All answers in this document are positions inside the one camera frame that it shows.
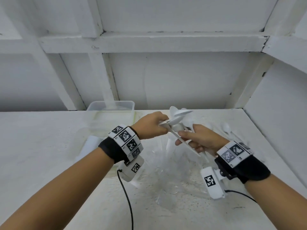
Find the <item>hand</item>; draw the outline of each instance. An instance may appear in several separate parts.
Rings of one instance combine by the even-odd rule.
[[[168,116],[157,111],[142,117],[131,127],[138,133],[140,139],[150,139],[159,135],[165,135],[168,129],[158,126],[160,121],[168,120]]]
[[[193,128],[195,133],[188,132],[188,131],[179,131],[178,134],[182,137],[183,140],[187,141],[191,139],[192,141],[189,142],[189,145],[194,148],[197,152],[213,151],[216,153],[220,150],[225,144],[229,142],[228,139],[220,136],[219,134],[215,133],[214,131],[206,128],[200,124],[193,124]],[[181,144],[180,140],[176,140],[176,145]]]

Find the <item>forearm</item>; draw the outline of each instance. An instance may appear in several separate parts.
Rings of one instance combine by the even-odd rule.
[[[276,176],[245,187],[278,230],[307,229],[307,200]]]
[[[63,229],[113,164],[102,149],[95,149],[41,188],[0,230]]]

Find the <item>white countertop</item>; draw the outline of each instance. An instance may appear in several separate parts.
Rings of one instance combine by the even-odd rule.
[[[140,117],[153,111],[137,111]],[[83,111],[0,112],[0,224],[47,182],[73,164],[68,153],[75,133],[86,127]],[[195,110],[198,123],[228,122],[260,145],[271,172],[304,197],[307,189],[278,156],[242,109]],[[243,186],[234,180],[233,189]],[[174,212],[157,205],[150,181],[137,189],[124,182],[132,204],[135,229],[275,229],[259,206],[238,195],[208,200],[177,195]],[[105,178],[66,229],[130,229],[130,212],[117,177]]]

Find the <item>wristband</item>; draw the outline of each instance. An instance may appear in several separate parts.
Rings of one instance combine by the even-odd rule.
[[[229,180],[237,177],[245,184],[248,180],[261,181],[268,178],[270,170],[257,158],[244,143],[231,141],[222,147],[214,160],[221,175]]]
[[[114,163],[124,160],[126,165],[144,149],[136,131],[123,124],[114,128],[99,147],[114,160]]]

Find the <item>cable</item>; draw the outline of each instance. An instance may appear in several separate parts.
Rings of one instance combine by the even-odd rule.
[[[120,182],[121,185],[122,185],[122,188],[123,188],[123,190],[124,190],[124,192],[125,192],[125,195],[126,195],[126,198],[127,198],[128,204],[129,204],[130,213],[131,213],[131,224],[132,224],[131,229],[133,230],[133,214],[132,214],[131,204],[130,204],[130,201],[129,201],[127,192],[126,192],[125,187],[124,187],[124,185],[123,185],[123,183],[122,183],[122,180],[120,179],[120,176],[119,176],[119,173],[118,173],[118,172],[122,172],[122,170],[117,170],[117,176],[118,176],[119,182]]]
[[[231,189],[226,189],[225,192],[226,192],[226,193],[234,192],[234,193],[238,193],[238,194],[244,195],[245,197],[248,197],[249,199],[251,199],[252,201],[254,201],[255,203],[257,203],[256,200],[254,200],[252,197],[249,197],[248,195],[243,194],[243,193],[241,193],[241,192],[238,192],[238,191],[235,191],[235,190],[231,190]]]

